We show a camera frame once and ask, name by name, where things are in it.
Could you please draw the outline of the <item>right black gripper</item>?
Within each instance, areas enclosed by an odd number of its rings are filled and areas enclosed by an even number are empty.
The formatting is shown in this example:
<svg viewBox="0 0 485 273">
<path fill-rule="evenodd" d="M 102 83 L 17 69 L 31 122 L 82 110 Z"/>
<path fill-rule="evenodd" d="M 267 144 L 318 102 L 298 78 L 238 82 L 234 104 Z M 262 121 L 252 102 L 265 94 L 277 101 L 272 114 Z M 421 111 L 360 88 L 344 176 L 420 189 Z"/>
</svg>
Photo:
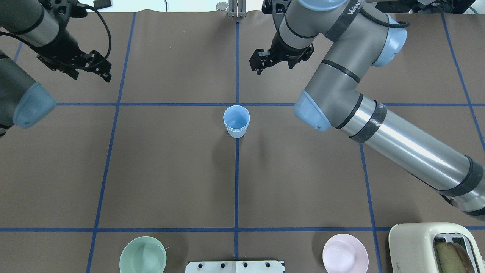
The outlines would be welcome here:
<svg viewBox="0 0 485 273">
<path fill-rule="evenodd" d="M 280 62 L 287 62 L 289 69 L 293 69 L 296 64 L 308 61 L 314 52 L 313 44 L 308 47 L 297 49 L 289 46 L 283 41 L 281 34 L 277 32 L 272 40 L 268 51 L 256 49 L 249 59 L 252 71 L 261 75 L 266 68 L 272 67 Z"/>
</svg>

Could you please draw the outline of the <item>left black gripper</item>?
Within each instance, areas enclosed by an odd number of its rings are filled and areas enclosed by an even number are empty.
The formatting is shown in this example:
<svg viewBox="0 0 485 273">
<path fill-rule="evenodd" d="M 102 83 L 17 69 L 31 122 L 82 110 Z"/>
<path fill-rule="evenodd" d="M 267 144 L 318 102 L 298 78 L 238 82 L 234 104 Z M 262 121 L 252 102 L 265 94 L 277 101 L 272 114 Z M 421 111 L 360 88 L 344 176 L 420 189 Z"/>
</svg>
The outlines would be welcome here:
<svg viewBox="0 0 485 273">
<path fill-rule="evenodd" d="M 99 75 L 105 82 L 111 81 L 111 63 L 97 51 L 89 53 L 89 68 L 86 53 L 80 50 L 77 41 L 67 30 L 60 30 L 47 45 L 38 48 L 38 60 L 52 71 L 60 71 L 72 79 L 78 79 L 78 70 Z"/>
</svg>

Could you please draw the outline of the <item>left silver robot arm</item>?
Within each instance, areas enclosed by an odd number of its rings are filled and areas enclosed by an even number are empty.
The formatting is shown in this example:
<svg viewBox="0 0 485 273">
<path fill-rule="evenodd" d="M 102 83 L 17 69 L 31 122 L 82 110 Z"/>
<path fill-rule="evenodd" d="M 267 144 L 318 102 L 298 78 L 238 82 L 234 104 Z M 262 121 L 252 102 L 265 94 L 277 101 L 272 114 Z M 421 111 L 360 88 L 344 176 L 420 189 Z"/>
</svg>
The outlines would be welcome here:
<svg viewBox="0 0 485 273">
<path fill-rule="evenodd" d="M 99 75 L 111 81 L 111 33 L 99 12 L 111 7 L 110 0 L 95 0 L 85 5 L 78 0 L 2 0 L 0 24 L 2 36 L 14 38 L 36 52 L 37 58 L 52 71 L 67 74 L 76 80 L 79 71 Z M 92 50 L 83 52 L 67 30 L 71 18 L 84 18 L 88 11 L 99 16 L 107 31 L 106 55 Z M 50 93 L 5 52 L 1 52 L 0 135 L 12 126 L 28 129 L 55 107 Z"/>
</svg>

